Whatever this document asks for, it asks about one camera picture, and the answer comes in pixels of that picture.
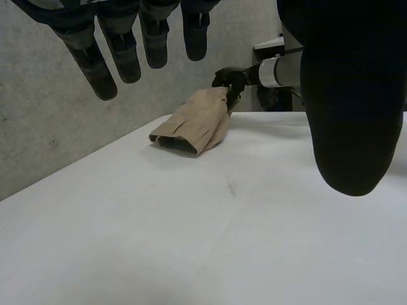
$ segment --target robotic hand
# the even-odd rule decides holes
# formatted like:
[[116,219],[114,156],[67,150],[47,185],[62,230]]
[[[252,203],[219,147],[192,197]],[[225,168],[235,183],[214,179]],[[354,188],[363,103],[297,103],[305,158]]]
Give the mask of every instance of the robotic hand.
[[120,78],[135,83],[141,77],[132,26],[140,16],[148,64],[167,63],[167,18],[181,2],[184,41],[190,60],[207,50],[209,12],[220,0],[12,0],[35,21],[49,25],[63,40],[95,94],[102,100],[117,95],[117,87],[93,36],[97,16]]
[[[303,46],[298,75],[318,169],[333,189],[368,194],[387,172],[403,124],[407,1],[277,2]],[[225,68],[213,86],[229,86],[233,104],[245,85],[283,85],[278,68],[276,59]]]

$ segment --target white table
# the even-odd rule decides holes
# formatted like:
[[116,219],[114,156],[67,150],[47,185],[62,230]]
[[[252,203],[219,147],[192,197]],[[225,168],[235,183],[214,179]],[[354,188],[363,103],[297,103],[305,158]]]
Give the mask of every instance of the white table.
[[2,305],[407,304],[407,132],[363,198],[303,113],[236,113],[199,158],[158,119],[0,203]]

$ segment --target beige cloth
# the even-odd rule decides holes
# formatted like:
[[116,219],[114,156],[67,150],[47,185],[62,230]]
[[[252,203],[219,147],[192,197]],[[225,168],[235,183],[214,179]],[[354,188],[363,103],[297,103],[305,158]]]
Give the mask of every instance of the beige cloth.
[[196,91],[166,122],[149,135],[159,146],[198,156],[226,136],[230,113],[225,87]]

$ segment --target concrete wall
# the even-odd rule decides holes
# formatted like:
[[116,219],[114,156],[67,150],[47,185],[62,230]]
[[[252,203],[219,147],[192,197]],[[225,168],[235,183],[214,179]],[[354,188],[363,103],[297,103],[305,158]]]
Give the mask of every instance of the concrete wall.
[[[47,26],[11,1],[0,1],[0,200],[171,113],[193,91],[210,86],[216,70],[250,66],[252,46],[280,32],[275,1],[222,0],[211,13],[206,58],[190,62],[178,8],[169,18],[169,62],[151,70],[137,19],[142,79],[126,85],[97,27],[96,38],[119,91],[114,100],[103,102]],[[244,95],[241,110],[251,109],[250,96]]]

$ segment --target black robotic finger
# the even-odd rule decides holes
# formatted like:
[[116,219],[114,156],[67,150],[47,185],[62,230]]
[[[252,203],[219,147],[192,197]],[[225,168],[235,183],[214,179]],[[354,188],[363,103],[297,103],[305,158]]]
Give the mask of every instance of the black robotic finger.
[[147,63],[153,69],[167,64],[167,35],[170,31],[168,16],[179,0],[142,0],[140,23]]
[[186,54],[192,61],[199,61],[207,52],[209,12],[220,0],[182,0],[184,41]]
[[303,54],[301,91],[315,160],[324,180],[341,193],[368,194],[392,161],[403,124],[405,76],[398,69],[387,74],[391,66],[370,75],[346,56]]
[[106,38],[120,78],[135,83],[141,78],[136,41],[132,32],[139,0],[109,0],[97,3],[100,28]]
[[117,87],[93,36],[94,23],[75,31],[61,28],[53,30],[71,52],[95,94],[101,100],[115,98]]

